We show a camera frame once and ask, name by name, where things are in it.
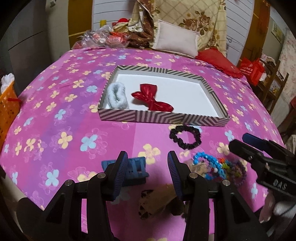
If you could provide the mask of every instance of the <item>white pillow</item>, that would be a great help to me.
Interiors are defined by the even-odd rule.
[[[195,58],[198,55],[198,37],[199,32],[158,20],[158,30],[152,49]]]

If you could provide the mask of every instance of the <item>purple beaded bracelet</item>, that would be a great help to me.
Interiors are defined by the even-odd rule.
[[[236,188],[239,188],[240,186],[242,186],[244,184],[244,182],[247,178],[246,168],[244,167],[244,165],[240,161],[235,161],[234,163],[231,163],[230,161],[226,160],[225,163],[230,167],[231,182],[234,184],[234,186]],[[235,174],[236,167],[242,171],[242,180],[239,183],[235,182],[234,174]]]

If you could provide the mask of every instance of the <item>orange basket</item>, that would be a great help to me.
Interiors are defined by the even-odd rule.
[[[20,100],[13,88],[14,82],[0,96],[0,152],[9,127],[20,112]]]

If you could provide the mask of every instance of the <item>metal bolt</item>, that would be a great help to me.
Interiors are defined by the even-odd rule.
[[[97,174],[97,177],[98,178],[104,178],[104,177],[106,177],[106,174],[104,172],[100,172],[100,173]]]
[[[70,185],[72,185],[72,183],[73,183],[73,181],[70,179],[65,181],[66,186],[70,186]]]
[[[195,173],[195,172],[191,172],[191,173],[189,173],[189,176],[190,176],[191,178],[197,178],[197,177],[198,177],[198,174]]]
[[[266,168],[267,170],[270,170],[270,166],[268,165],[268,163],[265,163],[265,168]]]
[[[227,179],[224,179],[224,180],[222,181],[222,184],[223,184],[224,186],[229,186],[229,185],[230,185],[230,181],[227,180]]]

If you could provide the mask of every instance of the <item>wall picture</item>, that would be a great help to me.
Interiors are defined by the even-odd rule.
[[[279,26],[276,24],[275,21],[272,22],[272,34],[276,37],[276,39],[281,43],[283,40],[283,32],[279,28]]]

